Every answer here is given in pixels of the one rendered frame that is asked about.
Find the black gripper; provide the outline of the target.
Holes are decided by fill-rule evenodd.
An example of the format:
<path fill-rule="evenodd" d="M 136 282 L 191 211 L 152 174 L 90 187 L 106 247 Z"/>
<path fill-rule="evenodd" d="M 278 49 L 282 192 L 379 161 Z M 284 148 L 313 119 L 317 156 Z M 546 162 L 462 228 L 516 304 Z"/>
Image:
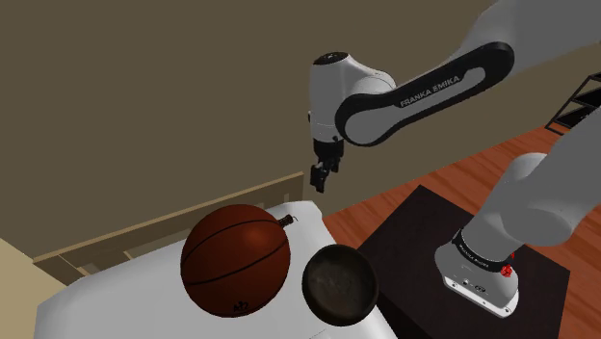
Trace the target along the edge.
<path fill-rule="evenodd" d="M 310 185 L 323 194 L 329 173 L 339 171 L 340 161 L 344 156 L 344 141 L 322 142 L 314 139 L 313 150 L 319 163 L 311 166 Z"/>

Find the dark robot stand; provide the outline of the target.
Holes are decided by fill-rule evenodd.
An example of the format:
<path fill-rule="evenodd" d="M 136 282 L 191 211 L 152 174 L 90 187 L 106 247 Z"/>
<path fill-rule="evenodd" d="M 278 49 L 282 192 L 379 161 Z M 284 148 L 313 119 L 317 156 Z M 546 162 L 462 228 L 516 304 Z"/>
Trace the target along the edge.
<path fill-rule="evenodd" d="M 570 272 L 533 249 L 515 253 L 516 310 L 505 319 L 445 287 L 435 250 L 471 220 L 419 186 L 360 246 L 379 280 L 378 308 L 398 339 L 559 339 Z"/>

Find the dark round bowl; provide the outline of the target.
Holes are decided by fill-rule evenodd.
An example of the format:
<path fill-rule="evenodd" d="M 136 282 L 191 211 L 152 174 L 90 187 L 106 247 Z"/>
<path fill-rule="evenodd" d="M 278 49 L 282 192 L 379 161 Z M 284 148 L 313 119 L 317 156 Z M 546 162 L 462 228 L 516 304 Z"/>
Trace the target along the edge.
<path fill-rule="evenodd" d="M 301 290 L 312 313 L 331 326 L 361 322 L 379 299 L 379 281 L 368 259 L 339 244 L 323 247 L 309 259 Z"/>

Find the brown basketball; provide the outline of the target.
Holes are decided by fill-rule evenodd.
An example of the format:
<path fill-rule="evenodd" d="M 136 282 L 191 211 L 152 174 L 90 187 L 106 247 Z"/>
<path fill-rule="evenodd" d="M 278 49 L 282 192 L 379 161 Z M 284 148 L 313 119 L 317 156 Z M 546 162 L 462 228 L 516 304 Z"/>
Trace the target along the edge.
<path fill-rule="evenodd" d="M 188 235 L 180 276 L 189 298 L 222 318 L 247 316 L 282 288 L 291 263 L 281 220 L 246 204 L 219 208 Z"/>

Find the black open shelf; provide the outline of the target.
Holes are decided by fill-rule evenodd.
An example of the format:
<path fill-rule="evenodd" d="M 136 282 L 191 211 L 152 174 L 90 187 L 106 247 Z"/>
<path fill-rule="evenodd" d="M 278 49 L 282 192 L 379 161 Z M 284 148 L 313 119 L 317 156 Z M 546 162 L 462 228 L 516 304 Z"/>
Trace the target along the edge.
<path fill-rule="evenodd" d="M 601 71 L 590 74 L 544 128 L 561 136 L 563 132 L 555 129 L 554 125 L 570 130 L 599 107 L 601 107 Z"/>

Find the white bed with wooden frame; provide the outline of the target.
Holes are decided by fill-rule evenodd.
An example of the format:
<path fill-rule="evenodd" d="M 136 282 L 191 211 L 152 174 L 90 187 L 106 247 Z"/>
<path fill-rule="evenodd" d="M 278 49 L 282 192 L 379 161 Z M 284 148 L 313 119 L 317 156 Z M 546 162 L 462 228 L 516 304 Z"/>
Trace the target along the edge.
<path fill-rule="evenodd" d="M 36 258 L 65 288 L 39 305 L 34 339 L 397 339 L 378 309 L 355 325 L 331 326 L 306 305 L 302 271 L 334 240 L 302 190 L 303 174 L 296 172 Z M 285 228 L 291 265 L 280 294 L 264 308 L 219 318 L 190 300 L 179 261 L 191 228 L 237 203 L 263 207 L 277 219 L 296 217 Z"/>

